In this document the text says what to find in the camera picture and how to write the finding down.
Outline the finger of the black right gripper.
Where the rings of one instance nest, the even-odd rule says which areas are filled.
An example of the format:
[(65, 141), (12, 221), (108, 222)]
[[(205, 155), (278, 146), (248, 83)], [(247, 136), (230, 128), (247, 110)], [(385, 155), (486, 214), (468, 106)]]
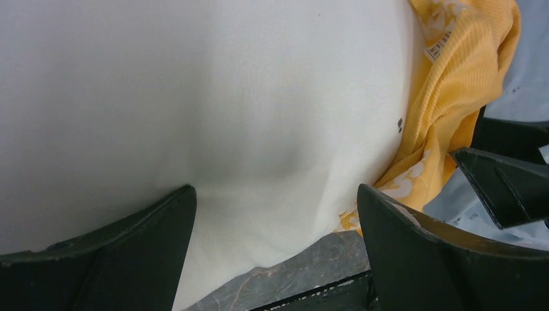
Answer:
[(548, 165), (473, 148), (451, 156), (499, 229), (548, 221)]
[(548, 122), (494, 119), (481, 108), (471, 148), (538, 165), (548, 164)]

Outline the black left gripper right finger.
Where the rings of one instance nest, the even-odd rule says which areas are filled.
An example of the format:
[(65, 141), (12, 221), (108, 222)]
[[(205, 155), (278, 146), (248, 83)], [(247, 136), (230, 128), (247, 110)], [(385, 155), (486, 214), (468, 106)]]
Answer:
[(382, 310), (547, 310), (548, 252), (443, 223), (361, 185), (357, 208)]

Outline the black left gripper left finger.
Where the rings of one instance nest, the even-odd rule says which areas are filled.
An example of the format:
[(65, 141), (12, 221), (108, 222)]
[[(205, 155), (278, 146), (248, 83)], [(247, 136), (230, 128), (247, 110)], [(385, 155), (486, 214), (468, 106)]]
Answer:
[(39, 252), (1, 256), (2, 310), (171, 310), (197, 197), (152, 206)]

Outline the orange Mickey Mouse pillowcase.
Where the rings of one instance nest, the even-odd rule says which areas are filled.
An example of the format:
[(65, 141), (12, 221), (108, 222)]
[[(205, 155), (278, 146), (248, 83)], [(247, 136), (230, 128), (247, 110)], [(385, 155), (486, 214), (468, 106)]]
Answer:
[(521, 34), (515, 1), (352, 1), (345, 39), (357, 72), (337, 101), (339, 160), (313, 216), (320, 234), (360, 230), (365, 182), (421, 211), (502, 94)]

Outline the white pillow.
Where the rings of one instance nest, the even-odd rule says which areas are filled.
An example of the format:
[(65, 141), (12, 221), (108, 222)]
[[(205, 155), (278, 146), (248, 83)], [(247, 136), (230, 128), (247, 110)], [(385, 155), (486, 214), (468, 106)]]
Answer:
[(408, 1), (2, 1), (1, 253), (189, 184), (184, 310), (333, 232), (401, 142)]

